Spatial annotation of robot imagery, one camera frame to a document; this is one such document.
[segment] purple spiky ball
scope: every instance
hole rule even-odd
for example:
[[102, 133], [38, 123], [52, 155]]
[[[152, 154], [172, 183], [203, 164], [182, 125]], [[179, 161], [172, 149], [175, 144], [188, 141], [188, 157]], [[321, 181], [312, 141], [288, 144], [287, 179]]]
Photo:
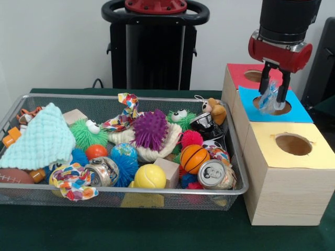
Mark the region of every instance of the purple spiky ball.
[[160, 151], [168, 133], [168, 123], [165, 114], [156, 109], [154, 113], [145, 112], [134, 124], [136, 147], [143, 146], [154, 151]]

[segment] orange ball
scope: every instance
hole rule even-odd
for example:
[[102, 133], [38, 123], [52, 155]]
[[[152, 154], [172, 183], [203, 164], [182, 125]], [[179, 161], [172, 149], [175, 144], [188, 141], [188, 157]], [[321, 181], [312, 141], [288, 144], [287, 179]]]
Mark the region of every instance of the orange ball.
[[185, 171], [197, 174], [201, 165], [210, 160], [210, 155], [201, 145], [187, 146], [180, 156], [180, 162]]
[[88, 160], [93, 158], [108, 156], [107, 149], [102, 145], [91, 145], [85, 152]]

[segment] box hole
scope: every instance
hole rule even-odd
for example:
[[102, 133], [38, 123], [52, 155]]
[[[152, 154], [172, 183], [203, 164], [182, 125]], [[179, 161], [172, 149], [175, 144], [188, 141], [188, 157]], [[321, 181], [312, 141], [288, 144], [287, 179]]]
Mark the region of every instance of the box hole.
[[262, 72], [257, 70], [248, 70], [244, 73], [246, 79], [260, 83], [262, 79]]
[[[259, 109], [260, 106], [259, 106], [259, 101], [261, 99], [261, 96], [257, 97], [257, 98], [254, 98], [253, 100], [253, 105]], [[292, 110], [292, 106], [289, 102], [285, 101], [285, 107], [283, 110], [277, 110], [273, 113], [271, 113], [271, 115], [274, 115], [274, 116], [279, 116], [279, 115], [283, 115], [283, 114], [287, 114], [289, 113], [290, 111]]]
[[304, 156], [312, 151], [308, 139], [292, 133], [282, 133], [276, 136], [277, 145], [286, 153]]

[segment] black cable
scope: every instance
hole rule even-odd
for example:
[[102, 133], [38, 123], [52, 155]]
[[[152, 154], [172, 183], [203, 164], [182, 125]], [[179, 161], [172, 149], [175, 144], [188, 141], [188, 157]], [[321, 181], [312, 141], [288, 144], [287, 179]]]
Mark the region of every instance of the black cable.
[[105, 88], [105, 87], [104, 87], [104, 84], [103, 84], [103, 82], [101, 81], [100, 78], [97, 78], [96, 80], [94, 80], [94, 83], [93, 83], [92, 88], [95, 88], [95, 85], [96, 85], [97, 82], [100, 83], [101, 88]]

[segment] red paper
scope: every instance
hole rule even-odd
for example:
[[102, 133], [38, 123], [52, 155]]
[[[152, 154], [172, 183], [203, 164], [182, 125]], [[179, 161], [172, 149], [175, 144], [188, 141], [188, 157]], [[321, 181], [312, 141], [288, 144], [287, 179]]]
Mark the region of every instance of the red paper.
[[[227, 66], [236, 89], [239, 86], [249, 89], [258, 89], [260, 87], [260, 83], [247, 79], [244, 74], [250, 70], [262, 72], [264, 64], [227, 64]], [[281, 85], [283, 82], [282, 77], [283, 74], [279, 70], [271, 69], [270, 80], [276, 80], [278, 85]]]

